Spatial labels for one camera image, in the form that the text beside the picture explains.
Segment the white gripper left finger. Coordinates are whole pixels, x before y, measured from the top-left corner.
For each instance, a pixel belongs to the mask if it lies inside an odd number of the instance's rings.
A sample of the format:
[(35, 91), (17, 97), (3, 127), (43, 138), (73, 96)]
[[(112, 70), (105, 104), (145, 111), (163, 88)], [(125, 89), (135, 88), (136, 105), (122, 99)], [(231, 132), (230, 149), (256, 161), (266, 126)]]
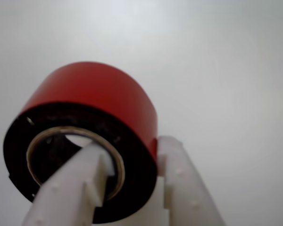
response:
[(24, 226), (90, 226), (104, 202), (108, 176), (114, 175), (107, 150), (90, 143), (39, 189)]

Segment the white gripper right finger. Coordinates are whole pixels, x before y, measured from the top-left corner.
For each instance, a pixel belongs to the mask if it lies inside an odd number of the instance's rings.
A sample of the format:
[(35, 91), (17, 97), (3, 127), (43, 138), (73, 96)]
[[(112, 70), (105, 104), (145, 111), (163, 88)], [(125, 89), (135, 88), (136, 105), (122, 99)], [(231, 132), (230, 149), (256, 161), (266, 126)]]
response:
[(224, 226), (209, 191), (182, 142), (158, 138), (158, 175), (164, 179), (164, 207), (171, 226)]

